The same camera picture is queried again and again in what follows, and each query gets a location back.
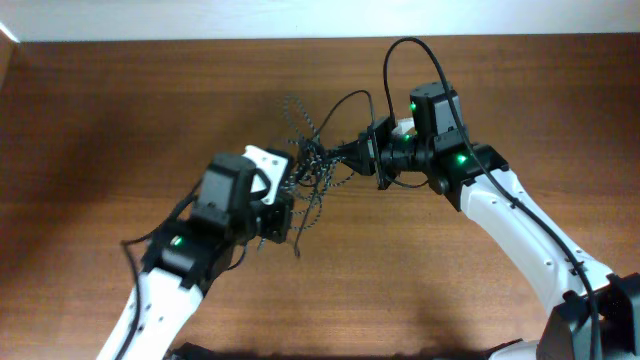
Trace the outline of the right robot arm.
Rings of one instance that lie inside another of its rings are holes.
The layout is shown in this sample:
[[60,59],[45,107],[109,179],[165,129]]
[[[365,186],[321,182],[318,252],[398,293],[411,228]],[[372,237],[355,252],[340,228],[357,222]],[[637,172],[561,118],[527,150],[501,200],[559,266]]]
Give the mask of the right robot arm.
[[410,93],[411,117],[369,125],[357,140],[330,151],[386,189],[403,172],[426,184],[478,224],[524,275],[548,320],[540,339],[514,340],[487,359],[636,359],[639,276],[621,277],[576,244],[533,201],[508,162],[473,144],[450,83]]

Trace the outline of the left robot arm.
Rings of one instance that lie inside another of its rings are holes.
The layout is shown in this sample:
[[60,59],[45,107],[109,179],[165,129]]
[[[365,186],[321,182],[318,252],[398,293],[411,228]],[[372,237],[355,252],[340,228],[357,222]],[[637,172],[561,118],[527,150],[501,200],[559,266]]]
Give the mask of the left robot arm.
[[130,258],[134,286],[101,359],[161,359],[212,283],[238,266],[233,253],[254,238],[285,242],[294,200],[283,188],[294,159],[248,145],[221,153],[189,194],[142,237]]

